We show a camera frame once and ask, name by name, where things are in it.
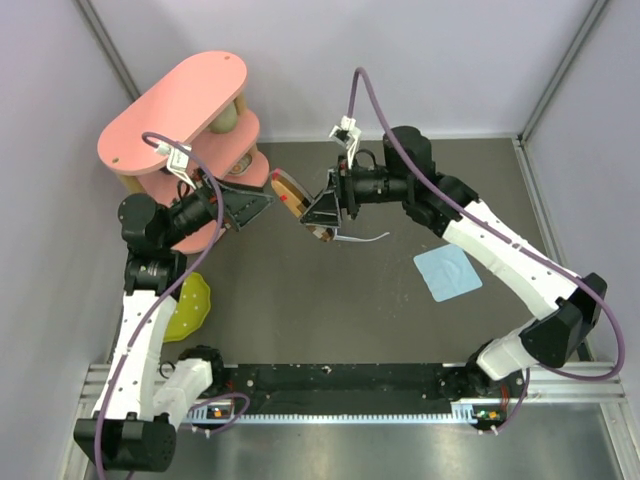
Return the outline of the plaid glasses case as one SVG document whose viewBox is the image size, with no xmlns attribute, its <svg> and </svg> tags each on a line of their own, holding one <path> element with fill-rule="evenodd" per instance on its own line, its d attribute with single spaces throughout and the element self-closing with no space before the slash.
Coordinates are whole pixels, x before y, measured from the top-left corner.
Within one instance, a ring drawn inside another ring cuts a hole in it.
<svg viewBox="0 0 640 480">
<path fill-rule="evenodd" d="M 271 188 L 280 201 L 293 214 L 296 219 L 311 206 L 312 195 L 286 171 L 276 168 L 270 173 Z M 305 228 L 322 242 L 331 242 L 336 239 L 336 231 L 332 228 L 305 225 Z"/>
</svg>

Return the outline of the light blue cleaning cloth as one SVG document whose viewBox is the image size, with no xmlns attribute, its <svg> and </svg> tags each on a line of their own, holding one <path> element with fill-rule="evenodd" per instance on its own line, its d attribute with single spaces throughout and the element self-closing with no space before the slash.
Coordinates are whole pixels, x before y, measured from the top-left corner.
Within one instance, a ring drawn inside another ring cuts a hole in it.
<svg viewBox="0 0 640 480">
<path fill-rule="evenodd" d="M 413 258 L 433 299 L 440 303 L 475 291 L 483 283 L 465 252 L 445 245 Z"/>
</svg>

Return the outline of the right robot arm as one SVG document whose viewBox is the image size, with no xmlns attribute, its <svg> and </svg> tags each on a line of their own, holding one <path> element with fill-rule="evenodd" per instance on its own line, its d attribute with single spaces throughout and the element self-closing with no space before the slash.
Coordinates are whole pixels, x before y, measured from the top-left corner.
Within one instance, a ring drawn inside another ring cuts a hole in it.
<svg viewBox="0 0 640 480">
<path fill-rule="evenodd" d="M 559 369 L 594 329 L 607 284 L 596 273 L 578 277 L 517 237 L 462 180 L 439 172 L 429 139 L 412 126 L 383 137 L 384 162 L 360 165 L 357 128 L 336 126 L 330 138 L 344 147 L 325 189 L 301 222 L 336 228 L 361 206 L 398 202 L 417 224 L 461 248 L 501 280 L 528 308 L 529 322 L 483 344 L 468 359 L 463 378 L 487 396 L 504 378 L 527 367 Z"/>
</svg>

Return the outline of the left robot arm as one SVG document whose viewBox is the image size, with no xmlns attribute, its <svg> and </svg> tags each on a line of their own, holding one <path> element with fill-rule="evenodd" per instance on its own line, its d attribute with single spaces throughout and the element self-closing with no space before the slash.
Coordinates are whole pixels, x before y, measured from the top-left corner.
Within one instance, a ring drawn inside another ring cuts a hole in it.
<svg viewBox="0 0 640 480">
<path fill-rule="evenodd" d="M 189 410 L 202 394 L 226 387 L 221 354 L 211 347 L 186 350 L 165 383 L 155 384 L 165 332 L 189 275 L 177 246 L 208 223 L 239 231 L 273 202 L 260 187 L 212 183 L 202 170 L 194 191 L 171 206 L 146 193 L 121 202 L 128 256 L 114 359 L 93 412 L 73 432 L 98 471 L 166 471 Z"/>
</svg>

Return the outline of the white sunglasses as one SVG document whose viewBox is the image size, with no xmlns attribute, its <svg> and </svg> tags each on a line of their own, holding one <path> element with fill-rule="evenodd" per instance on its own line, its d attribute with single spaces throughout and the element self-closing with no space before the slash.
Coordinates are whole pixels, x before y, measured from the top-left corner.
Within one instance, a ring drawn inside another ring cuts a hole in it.
<svg viewBox="0 0 640 480">
<path fill-rule="evenodd" d="M 340 235 L 339 233 L 334 234 L 333 240 L 339 242 L 348 242 L 348 243 L 370 243 L 381 240 L 390 235 L 390 232 L 384 232 L 380 235 L 368 238 Z"/>
</svg>

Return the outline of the small bowl on shelf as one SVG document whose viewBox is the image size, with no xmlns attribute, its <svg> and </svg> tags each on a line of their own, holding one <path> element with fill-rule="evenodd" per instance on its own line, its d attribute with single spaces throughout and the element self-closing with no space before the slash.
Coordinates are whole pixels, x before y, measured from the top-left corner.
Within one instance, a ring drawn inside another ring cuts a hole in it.
<svg viewBox="0 0 640 480">
<path fill-rule="evenodd" d="M 244 175 L 245 172 L 250 168 L 250 166 L 252 165 L 253 162 L 253 158 L 250 154 L 245 154 L 243 157 L 241 157 L 233 166 L 232 168 L 229 170 L 228 175 L 229 176 L 241 176 Z"/>
</svg>

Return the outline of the beige ball on shelf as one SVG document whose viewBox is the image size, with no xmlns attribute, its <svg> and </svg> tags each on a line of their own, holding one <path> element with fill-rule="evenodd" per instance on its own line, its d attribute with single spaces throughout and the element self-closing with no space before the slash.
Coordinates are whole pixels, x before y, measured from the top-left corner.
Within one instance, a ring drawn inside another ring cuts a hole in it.
<svg viewBox="0 0 640 480">
<path fill-rule="evenodd" d="M 238 122 L 238 113 L 234 102 L 229 103 L 208 125 L 214 134 L 226 134 L 234 130 Z"/>
</svg>

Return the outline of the pink tiered wooden shelf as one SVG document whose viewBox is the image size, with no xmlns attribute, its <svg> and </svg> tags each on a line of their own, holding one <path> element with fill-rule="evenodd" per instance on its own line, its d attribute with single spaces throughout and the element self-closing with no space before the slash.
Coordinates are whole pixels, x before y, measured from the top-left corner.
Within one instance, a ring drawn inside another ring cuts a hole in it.
<svg viewBox="0 0 640 480">
<path fill-rule="evenodd" d="M 102 131 L 97 152 L 100 160 L 130 193 L 147 193 L 163 205 L 177 197 L 178 178 L 161 171 L 166 160 L 141 138 L 156 132 L 193 147 L 219 179 L 255 187 L 265 185 L 269 162 L 258 150 L 260 122 L 243 97 L 248 78 L 244 61 L 225 51 L 206 51 L 183 60 Z M 231 102 L 238 122 L 233 131 L 214 134 L 211 121 Z M 252 165 L 241 176 L 229 176 L 245 154 Z"/>
</svg>

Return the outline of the yellow-green dotted plate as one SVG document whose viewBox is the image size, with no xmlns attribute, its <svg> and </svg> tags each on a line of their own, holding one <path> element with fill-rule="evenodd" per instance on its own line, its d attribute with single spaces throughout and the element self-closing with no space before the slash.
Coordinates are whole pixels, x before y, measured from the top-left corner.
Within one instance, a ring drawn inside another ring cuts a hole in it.
<svg viewBox="0 0 640 480">
<path fill-rule="evenodd" d="M 211 289 L 204 277 L 191 273 L 184 281 L 179 301 L 166 327 L 163 342 L 185 340 L 204 323 L 211 309 Z"/>
</svg>

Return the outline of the aluminium frame rail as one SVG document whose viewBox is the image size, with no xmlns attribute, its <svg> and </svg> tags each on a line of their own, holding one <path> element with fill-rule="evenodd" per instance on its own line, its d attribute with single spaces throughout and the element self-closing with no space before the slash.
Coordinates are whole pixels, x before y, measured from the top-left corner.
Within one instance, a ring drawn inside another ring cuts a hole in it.
<svg viewBox="0 0 640 480">
<path fill-rule="evenodd" d="M 473 386 L 460 364 L 120 358 L 89 368 L 69 479 L 625 475 L 602 362 Z"/>
</svg>

